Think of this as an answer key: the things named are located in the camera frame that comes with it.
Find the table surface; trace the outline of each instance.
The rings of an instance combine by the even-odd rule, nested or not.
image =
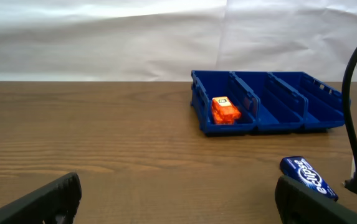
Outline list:
[[[301,155],[357,212],[344,126],[207,138],[190,99],[190,83],[0,82],[0,207],[75,171],[75,223],[280,223],[278,165]],[[357,132],[357,83],[351,99]]]

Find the blue plastic bin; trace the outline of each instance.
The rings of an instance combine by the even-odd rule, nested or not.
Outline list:
[[[260,98],[256,115],[260,131],[287,131],[303,124],[307,99],[268,72],[235,72]]]
[[[334,128],[344,125],[341,93],[304,72],[272,72],[308,99],[305,129]]]
[[[192,102],[200,122],[200,129],[206,133],[245,133],[256,126],[255,114],[259,99],[247,91],[231,72],[192,71]],[[227,96],[241,113],[233,125],[214,123],[211,114],[211,100]]]

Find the empty blue bin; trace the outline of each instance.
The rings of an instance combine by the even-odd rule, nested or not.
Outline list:
[[[286,131],[303,124],[307,99],[269,72],[235,72],[260,98],[256,115],[260,131]]]
[[[205,134],[244,133],[255,128],[259,99],[247,91],[232,72],[194,70],[192,78],[191,104],[196,110],[200,129]],[[227,96],[240,111],[241,117],[234,124],[214,123],[211,100],[218,96]]]
[[[271,72],[308,99],[304,129],[325,129],[344,125],[341,93],[304,72]]]

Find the blue eclipse gum pack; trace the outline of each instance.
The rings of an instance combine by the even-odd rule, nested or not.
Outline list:
[[[339,197],[302,156],[285,157],[280,162],[282,172],[326,197],[337,201]]]

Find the crease in backdrop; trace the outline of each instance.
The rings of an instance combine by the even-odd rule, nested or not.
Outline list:
[[[190,81],[220,69],[341,81],[356,45],[350,0],[0,0],[0,80]]]

